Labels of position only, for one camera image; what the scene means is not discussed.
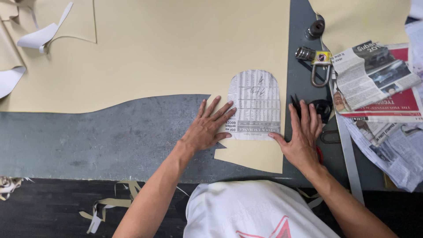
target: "dark floor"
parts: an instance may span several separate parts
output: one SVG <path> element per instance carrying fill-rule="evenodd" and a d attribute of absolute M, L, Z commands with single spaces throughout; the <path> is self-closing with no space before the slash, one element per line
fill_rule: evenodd
<path fill-rule="evenodd" d="M 115 197 L 113 181 L 33 179 L 24 181 L 11 194 L 9 200 L 0 201 L 1 237 L 112 237 L 127 208 L 107 210 L 106 222 L 102 222 L 96 234 L 86 234 L 91 220 L 79 215 L 79 211 L 92 214 L 94 201 Z M 179 184 L 191 194 L 196 184 Z M 304 189 L 310 195 L 313 189 Z M 122 184 L 116 186 L 117 198 L 129 199 L 129 190 Z M 175 191 L 172 202 L 155 237 L 179 238 L 186 222 L 185 205 L 188 197 Z M 403 192 L 365 191 L 366 206 L 399 237 L 423 237 L 423 194 Z M 328 207 L 322 203 L 313 209 L 315 214 L 335 232 L 341 234 Z"/>

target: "white t-shirt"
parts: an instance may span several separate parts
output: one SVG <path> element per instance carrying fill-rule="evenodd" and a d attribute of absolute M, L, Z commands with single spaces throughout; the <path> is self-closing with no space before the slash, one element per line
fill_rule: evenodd
<path fill-rule="evenodd" d="M 200 184 L 186 215 L 184 238 L 339 238 L 298 192 L 267 180 Z"/>

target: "newspaper page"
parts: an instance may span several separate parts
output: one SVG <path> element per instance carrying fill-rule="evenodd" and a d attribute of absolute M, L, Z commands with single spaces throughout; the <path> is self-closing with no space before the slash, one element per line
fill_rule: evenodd
<path fill-rule="evenodd" d="M 336 80 L 348 107 L 353 111 L 378 102 L 421 83 L 403 60 L 386 46 L 368 41 L 331 57 Z"/>
<path fill-rule="evenodd" d="M 228 101 L 237 111 L 225 125 L 230 139 L 272 140 L 269 132 L 280 133 L 280 99 L 276 79 L 264 70 L 237 74 L 229 84 Z"/>
<path fill-rule="evenodd" d="M 354 125 L 343 117 L 348 131 L 363 154 L 385 172 L 398 188 L 413 192 L 423 180 L 423 131 L 405 135 L 395 131 L 379 147 L 372 145 Z"/>
<path fill-rule="evenodd" d="M 386 47 L 391 55 L 396 59 L 403 60 L 408 64 L 409 69 L 413 69 L 414 73 L 420 76 L 415 70 L 415 57 L 413 57 L 412 50 L 408 43 L 386 45 Z M 336 80 L 334 80 L 334 106 L 342 116 L 354 120 L 398 123 L 423 122 L 423 104 L 418 87 L 421 87 L 421 84 L 395 94 L 393 93 L 396 90 L 388 88 L 388 92 L 393 94 L 392 96 L 388 96 L 386 99 L 362 108 L 351 110 L 342 91 L 338 88 Z"/>
<path fill-rule="evenodd" d="M 355 121 L 354 125 L 357 126 L 372 145 L 379 147 L 396 130 L 399 130 L 403 124 Z"/>

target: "finger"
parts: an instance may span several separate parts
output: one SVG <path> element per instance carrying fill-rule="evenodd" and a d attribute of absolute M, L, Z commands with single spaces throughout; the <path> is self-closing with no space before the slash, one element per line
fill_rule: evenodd
<path fill-rule="evenodd" d="M 296 133 L 301 131 L 301 125 L 299 123 L 299 117 L 295 107 L 292 105 L 292 103 L 289 104 L 288 107 L 289 107 L 289 111 L 291 112 L 292 135 L 295 135 Z"/>
<path fill-rule="evenodd" d="M 203 115 L 204 109 L 206 108 L 206 102 L 207 101 L 205 99 L 203 99 L 203 101 L 200 104 L 200 109 L 198 109 L 198 114 L 197 114 L 196 118 L 200 118 Z"/>
<path fill-rule="evenodd" d="M 214 143 L 217 143 L 220 140 L 223 140 L 225 138 L 230 138 L 232 137 L 232 135 L 228 132 L 222 132 L 222 133 L 218 133 L 214 136 Z"/>
<path fill-rule="evenodd" d="M 304 100 L 301 99 L 299 104 L 301 105 L 301 129 L 304 133 L 307 133 L 310 131 L 310 113 Z"/>
<path fill-rule="evenodd" d="M 319 137 L 320 133 L 323 131 L 323 122 L 321 121 L 320 114 L 318 115 L 317 122 L 318 122 L 317 129 L 316 129 L 316 132 L 314 133 L 314 138 L 316 138 L 316 140 Z"/>
<path fill-rule="evenodd" d="M 215 114 L 213 114 L 210 119 L 212 121 L 216 121 L 217 119 L 219 119 L 232 106 L 232 104 L 232 101 L 226 103 L 221 109 L 219 109 Z"/>
<path fill-rule="evenodd" d="M 312 135 L 314 135 L 314 133 L 317 130 L 317 125 L 319 124 L 318 118 L 317 118 L 317 112 L 314 107 L 314 104 L 312 103 L 308 105 L 308 109 L 310 111 L 310 132 Z"/>
<path fill-rule="evenodd" d="M 210 104 L 210 106 L 207 108 L 207 110 L 206 110 L 206 113 L 203 115 L 203 117 L 209 117 L 211 114 L 212 114 L 212 112 L 213 112 L 213 110 L 214 110 L 214 108 L 216 107 L 216 105 L 219 103 L 219 101 L 220 101 L 220 96 L 217 96 L 213 101 L 212 101 L 212 103 Z"/>
<path fill-rule="evenodd" d="M 216 124 L 220 127 L 224 123 L 226 123 L 231 116 L 233 116 L 236 113 L 236 108 L 233 108 L 229 110 L 227 113 L 225 113 L 223 116 L 221 116 L 219 119 L 216 120 Z"/>
<path fill-rule="evenodd" d="M 285 141 L 285 139 L 281 135 L 279 135 L 278 133 L 271 132 L 267 135 L 270 138 L 273 138 L 279 144 L 281 149 L 288 145 L 288 143 Z"/>

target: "table surface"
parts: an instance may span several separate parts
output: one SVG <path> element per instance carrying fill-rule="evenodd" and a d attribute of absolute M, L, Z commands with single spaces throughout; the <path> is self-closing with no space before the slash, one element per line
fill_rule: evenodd
<path fill-rule="evenodd" d="M 287 98 L 310 102 L 326 98 L 326 89 L 310 84 L 310 72 L 294 58 L 299 46 L 321 49 L 304 32 L 316 20 L 307 0 L 292 0 L 289 30 Z M 189 94 L 149 97 L 83 114 L 0 112 L 0 175 L 13 177 L 146 181 L 166 158 L 196 116 L 203 98 Z M 292 134 L 289 112 L 285 136 Z M 324 130 L 337 130 L 333 118 Z M 348 175 L 341 144 L 317 141 L 324 165 L 345 187 Z M 268 173 L 214 159 L 213 148 L 195 154 L 181 183 L 268 179 L 291 187 L 312 187 L 283 158 L 283 173 Z M 354 144 L 363 190 L 384 190 L 382 172 Z"/>

